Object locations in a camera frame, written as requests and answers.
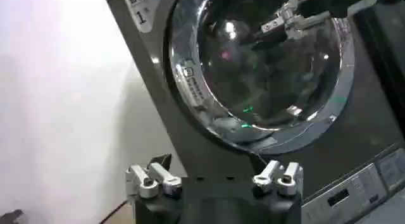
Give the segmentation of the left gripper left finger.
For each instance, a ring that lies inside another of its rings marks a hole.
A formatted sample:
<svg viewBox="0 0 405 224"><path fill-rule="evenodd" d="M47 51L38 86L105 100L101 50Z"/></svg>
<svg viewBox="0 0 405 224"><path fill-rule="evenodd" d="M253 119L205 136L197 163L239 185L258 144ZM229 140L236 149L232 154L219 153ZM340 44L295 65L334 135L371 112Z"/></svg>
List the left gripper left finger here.
<svg viewBox="0 0 405 224"><path fill-rule="evenodd" d="M142 199L153 199L162 192L172 199L182 195L182 179L170 173L171 154L152 157L146 167L139 164L129 166L125 171L126 194Z"/></svg>

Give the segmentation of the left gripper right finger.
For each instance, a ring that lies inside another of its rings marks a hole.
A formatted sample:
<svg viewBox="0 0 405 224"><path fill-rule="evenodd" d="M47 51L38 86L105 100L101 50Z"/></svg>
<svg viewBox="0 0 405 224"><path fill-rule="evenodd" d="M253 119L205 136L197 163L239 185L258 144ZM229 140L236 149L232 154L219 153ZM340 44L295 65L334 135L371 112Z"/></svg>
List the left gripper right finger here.
<svg viewBox="0 0 405 224"><path fill-rule="evenodd" d="M274 190L283 197L302 195L303 168L298 162L284 166L277 159L266 161L258 154L249 154L248 158L254 170L249 183L250 195L265 197Z"/></svg>

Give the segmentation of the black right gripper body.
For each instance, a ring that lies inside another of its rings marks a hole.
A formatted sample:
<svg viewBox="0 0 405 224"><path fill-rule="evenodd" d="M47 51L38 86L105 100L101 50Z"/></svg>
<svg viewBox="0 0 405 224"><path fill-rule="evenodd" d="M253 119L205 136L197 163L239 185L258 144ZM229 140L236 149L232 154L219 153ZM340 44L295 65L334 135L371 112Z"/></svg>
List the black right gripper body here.
<svg viewBox="0 0 405 224"><path fill-rule="evenodd" d="M377 0L304 0L298 4L297 13L307 18L329 12L332 18L346 18L376 3Z"/></svg>

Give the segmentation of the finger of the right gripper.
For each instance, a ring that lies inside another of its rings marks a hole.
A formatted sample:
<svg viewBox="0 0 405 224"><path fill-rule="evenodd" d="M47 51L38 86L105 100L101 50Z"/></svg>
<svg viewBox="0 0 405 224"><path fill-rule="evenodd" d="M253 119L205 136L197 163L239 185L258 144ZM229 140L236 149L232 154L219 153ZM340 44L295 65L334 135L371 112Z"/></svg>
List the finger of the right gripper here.
<svg viewBox="0 0 405 224"><path fill-rule="evenodd" d="M304 17L299 7L309 0L286 0L276 12L277 17L262 23L259 29L241 40L242 44L252 44L263 39L271 39L279 44L286 39L300 39L306 31L320 23L320 14Z"/></svg>
<svg viewBox="0 0 405 224"><path fill-rule="evenodd" d="M309 17L294 15L289 20L278 13L273 14L260 22L259 30L253 34L254 40L251 49L260 51L291 40L299 40L307 36L312 28L316 28L329 18L329 12L322 12Z"/></svg>

